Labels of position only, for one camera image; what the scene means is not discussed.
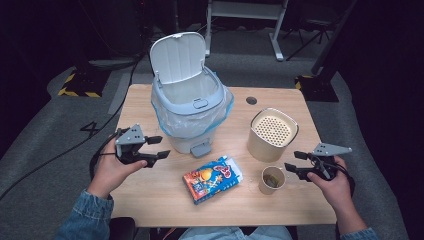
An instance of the hand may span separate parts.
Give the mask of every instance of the hand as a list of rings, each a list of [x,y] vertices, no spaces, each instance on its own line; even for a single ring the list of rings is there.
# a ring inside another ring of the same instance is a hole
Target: hand
[[[334,160],[337,164],[346,168],[346,163],[343,159],[334,156]],[[330,203],[335,210],[353,204],[350,195],[349,181],[346,175],[341,171],[338,171],[336,177],[331,181],[323,180],[312,172],[308,173],[308,178],[321,189],[325,199],[327,199],[327,202]]]
[[[102,154],[115,153],[115,139],[112,139],[102,151]],[[119,161],[115,154],[101,155],[93,180],[87,192],[100,197],[108,198],[110,192],[119,187],[132,173],[147,165],[146,161],[137,161],[125,165]]]
[[[346,168],[343,159],[334,156],[334,160],[337,164]],[[325,199],[333,207],[341,235],[367,228],[353,204],[349,181],[344,173],[337,171],[336,177],[331,181],[325,181],[311,172],[308,173],[308,178],[321,189]]]

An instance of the denim sleeve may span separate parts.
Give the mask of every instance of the denim sleeve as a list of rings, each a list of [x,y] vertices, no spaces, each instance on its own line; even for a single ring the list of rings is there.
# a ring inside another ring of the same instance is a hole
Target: denim sleeve
[[[348,233],[340,236],[341,240],[377,240],[377,233],[372,228],[362,231]]]
[[[82,191],[55,239],[109,239],[112,210],[112,198],[106,200]]]

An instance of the wire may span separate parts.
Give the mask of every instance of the wire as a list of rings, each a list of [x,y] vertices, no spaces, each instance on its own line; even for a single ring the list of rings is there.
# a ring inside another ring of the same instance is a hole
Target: wire
[[[105,156],[105,155],[115,155],[116,153],[100,153],[99,156]]]
[[[322,161],[322,163],[323,163],[324,166],[337,169],[338,171],[342,172],[346,176],[347,180],[349,181],[350,196],[353,196],[353,193],[355,192],[356,183],[355,183],[355,179],[352,176],[350,176],[347,169],[345,167],[343,167],[342,165],[338,164],[338,163],[336,163],[335,165],[328,164],[324,161]]]
[[[138,59],[138,61],[133,65],[133,68],[131,69],[131,75],[130,75],[130,81],[128,83],[128,87],[131,86],[132,84],[132,77],[134,75],[134,71],[138,65],[138,63],[140,62],[141,58]],[[35,169],[31,170],[30,172],[26,173],[24,176],[22,176],[21,178],[19,178],[18,180],[16,180],[10,187],[8,187],[0,196],[0,201],[16,186],[18,185],[22,180],[24,180],[25,178],[27,178],[28,176],[30,176],[31,174],[37,172],[38,170],[40,170],[41,168],[43,168],[44,166],[46,166],[47,164],[55,161],[56,159],[66,155],[67,153],[77,149],[78,147],[80,147],[81,145],[83,145],[84,143],[86,143],[88,140],[90,140],[91,138],[93,138],[94,136],[96,136],[100,131],[102,131],[109,123],[110,121],[112,121],[112,119],[118,114],[119,110],[121,109],[121,107],[124,105],[124,101],[125,101],[125,96],[124,99],[122,100],[121,104],[119,105],[119,107],[116,109],[116,111],[113,113],[113,115],[106,121],[105,124],[103,124],[103,126],[101,126],[99,128],[98,131],[96,131],[94,134],[92,134],[91,136],[89,136],[88,138],[86,138],[85,140],[83,140],[82,142],[78,143],[77,145],[71,147],[70,149],[66,150],[65,152],[57,155],[56,157],[51,158],[50,160],[46,161],[45,163],[41,164],[40,166],[36,167]]]
[[[211,27],[212,27],[212,23],[218,19],[219,17],[215,17],[214,19],[211,20]],[[200,32],[200,30],[202,30],[203,28],[205,28],[206,26],[208,26],[208,24],[201,26],[199,29],[197,29],[197,33]]]
[[[113,64],[96,64],[96,63],[90,63],[95,70],[98,71],[113,71],[113,70],[119,70],[123,68],[130,67],[135,64],[137,61],[137,58],[132,59],[131,61],[121,62],[121,63],[113,63]]]
[[[112,140],[116,137],[116,135],[118,135],[117,133],[112,134],[110,137],[108,137],[106,139],[106,141],[103,142],[103,144],[100,146],[100,148],[97,150],[97,152],[93,155],[93,157],[90,160],[90,166],[89,166],[89,171],[90,171],[90,178],[91,180],[93,180],[94,178],[94,168],[96,167],[97,164],[97,160],[99,158],[100,155],[109,155],[109,154],[101,154],[101,151],[103,150],[103,148]]]
[[[94,21],[91,19],[91,17],[90,17],[90,15],[88,14],[88,12],[87,12],[87,10],[85,9],[85,7],[84,7],[84,5],[82,4],[82,2],[81,2],[81,0],[78,0],[78,3],[79,3],[79,5],[80,5],[80,7],[82,8],[82,10],[84,11],[84,14],[85,14],[85,16],[88,18],[88,21],[90,22],[90,24],[91,24],[91,26],[93,27],[93,29],[94,29],[94,31],[97,33],[97,36],[100,38],[100,40],[105,44],[105,46],[110,50],[110,51],[112,51],[112,52],[114,52],[114,53],[116,53],[116,54],[118,54],[118,55],[120,55],[120,56],[123,56],[123,57],[137,57],[138,55],[140,55],[140,54],[142,54],[143,52],[144,52],[144,49],[141,51],[141,52],[139,52],[139,53],[136,53],[136,54],[134,54],[134,55],[127,55],[127,54],[124,54],[124,53],[121,53],[121,52],[119,52],[119,51],[117,51],[117,50],[115,50],[114,48],[112,48],[107,42],[106,42],[106,40],[103,38],[103,36],[100,34],[100,32],[99,32],[99,30],[97,29],[97,27],[96,27],[96,24],[94,24]]]

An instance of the wooden table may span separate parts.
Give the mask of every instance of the wooden table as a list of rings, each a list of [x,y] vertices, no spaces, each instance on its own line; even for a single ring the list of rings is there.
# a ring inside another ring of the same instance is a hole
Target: wooden table
[[[218,127],[212,152],[196,159],[191,154],[180,154],[169,143],[150,103],[150,85],[132,85],[122,109],[118,127],[127,128],[140,123],[146,136],[163,136],[162,143],[144,145],[143,153],[171,150],[168,158],[156,165],[129,176],[112,192],[115,208],[112,217],[132,217],[140,227],[187,226],[258,226],[334,224],[335,214],[313,183],[300,181],[286,170],[286,183],[273,195],[258,189],[262,169],[269,165],[284,168],[284,162],[310,167],[309,161],[295,159],[294,151],[312,151],[320,138],[304,98],[296,89],[230,87],[234,107],[230,116]],[[249,105],[247,97],[255,97],[256,105]],[[299,124],[299,133],[286,148],[280,160],[263,163],[247,150],[251,120],[262,109],[276,108]],[[240,166],[244,180],[237,186],[211,199],[194,205],[182,182],[184,173],[222,155],[233,157]]]

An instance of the paper cup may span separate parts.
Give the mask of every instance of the paper cup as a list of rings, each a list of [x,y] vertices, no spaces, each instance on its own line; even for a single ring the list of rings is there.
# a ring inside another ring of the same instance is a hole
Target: paper cup
[[[262,171],[261,180],[259,180],[259,190],[263,194],[270,195],[282,188],[285,182],[286,176],[282,168],[275,166],[266,167]]]

